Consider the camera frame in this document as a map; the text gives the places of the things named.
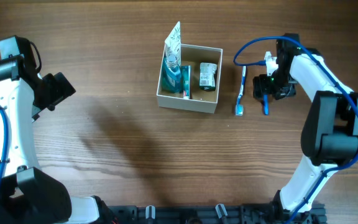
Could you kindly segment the blue disposable razor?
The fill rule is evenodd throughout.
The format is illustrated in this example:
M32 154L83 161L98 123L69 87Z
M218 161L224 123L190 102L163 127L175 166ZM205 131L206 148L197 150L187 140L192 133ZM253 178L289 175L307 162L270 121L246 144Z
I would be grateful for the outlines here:
M269 114L269 96L268 95L263 96L262 103L263 103L264 115L268 115Z

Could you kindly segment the blue white toothbrush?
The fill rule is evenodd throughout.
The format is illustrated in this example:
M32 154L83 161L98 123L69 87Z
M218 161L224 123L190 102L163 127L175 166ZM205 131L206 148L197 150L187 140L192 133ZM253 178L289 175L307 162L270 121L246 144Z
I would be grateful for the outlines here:
M242 98L242 96L244 94L244 85L245 85L245 80L246 80L246 73L247 73L247 67L243 66L243 68L242 68L241 86L240 86L239 94L237 96L236 107L235 107L235 115L236 116L242 116L244 114L244 107L241 104L241 98Z

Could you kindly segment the green Dettol soap bar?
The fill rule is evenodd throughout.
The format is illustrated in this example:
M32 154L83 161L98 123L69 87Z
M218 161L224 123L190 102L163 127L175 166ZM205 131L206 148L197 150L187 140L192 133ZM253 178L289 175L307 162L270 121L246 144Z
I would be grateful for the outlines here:
M216 89L216 75L218 66L214 63L200 63L199 87L204 91Z

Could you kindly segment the Colgate toothpaste tube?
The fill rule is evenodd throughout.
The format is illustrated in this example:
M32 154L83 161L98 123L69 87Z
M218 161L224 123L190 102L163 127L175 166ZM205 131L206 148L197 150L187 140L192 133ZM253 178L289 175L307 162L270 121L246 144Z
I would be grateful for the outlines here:
M181 67L182 84L183 84L183 98L190 99L190 80L191 80L191 66L184 65Z

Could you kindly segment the blue mouthwash bottle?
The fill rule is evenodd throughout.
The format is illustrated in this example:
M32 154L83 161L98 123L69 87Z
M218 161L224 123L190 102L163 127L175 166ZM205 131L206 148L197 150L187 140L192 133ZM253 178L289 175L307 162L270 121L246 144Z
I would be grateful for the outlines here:
M163 89L170 93L183 91L181 69L174 54L166 56L163 60Z

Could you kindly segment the white floral shampoo tube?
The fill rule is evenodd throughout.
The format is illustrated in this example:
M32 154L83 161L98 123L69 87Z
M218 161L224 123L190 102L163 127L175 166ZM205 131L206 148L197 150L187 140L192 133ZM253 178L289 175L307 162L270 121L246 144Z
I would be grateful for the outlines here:
M176 23L168 37L165 39L165 56L173 54L181 65L181 24Z

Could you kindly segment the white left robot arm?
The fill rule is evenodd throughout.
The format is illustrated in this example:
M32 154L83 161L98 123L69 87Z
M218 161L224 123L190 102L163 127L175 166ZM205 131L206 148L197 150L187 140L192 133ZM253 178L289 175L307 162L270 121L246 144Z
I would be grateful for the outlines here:
M71 196L35 153L34 121L74 87L62 73L40 75L39 51L26 38L1 39L0 54L0 223L111 223L99 197Z

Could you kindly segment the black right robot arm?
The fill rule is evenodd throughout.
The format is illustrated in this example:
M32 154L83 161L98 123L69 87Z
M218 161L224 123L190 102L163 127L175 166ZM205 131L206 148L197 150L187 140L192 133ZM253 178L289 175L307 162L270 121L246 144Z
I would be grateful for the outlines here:
M253 79L253 95L261 101L264 114L269 113L269 97L294 96L296 85L311 100L301 132L301 161L276 193L268 213L271 221L290 223L304 220L326 182L358 161L358 93L329 70L317 50L301 45L297 34L272 39L277 54L265 54L258 65L267 72Z

